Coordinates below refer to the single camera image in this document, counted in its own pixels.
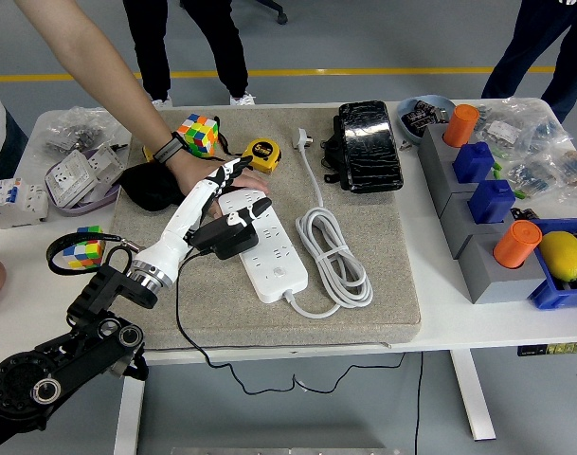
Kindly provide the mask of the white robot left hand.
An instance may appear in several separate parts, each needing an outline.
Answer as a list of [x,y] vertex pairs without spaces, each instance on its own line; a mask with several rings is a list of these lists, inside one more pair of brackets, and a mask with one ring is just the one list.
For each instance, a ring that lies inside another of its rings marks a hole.
[[263,197],[204,226],[200,225],[212,201],[251,161],[250,155],[236,158],[200,180],[167,223],[160,239],[136,254],[128,277],[154,292],[170,287],[176,282],[180,264],[192,248],[206,250],[239,235],[269,209],[271,200]]

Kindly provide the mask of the person's left hand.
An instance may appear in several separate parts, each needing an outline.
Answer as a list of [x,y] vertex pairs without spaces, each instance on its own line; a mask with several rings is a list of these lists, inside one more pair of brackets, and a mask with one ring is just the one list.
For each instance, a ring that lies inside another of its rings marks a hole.
[[[179,151],[165,165],[175,177],[181,192],[187,196],[198,181],[216,171],[223,163],[221,161],[204,160],[186,151]],[[234,179],[233,185],[238,188],[250,188],[269,193],[267,183],[248,169],[243,170]]]

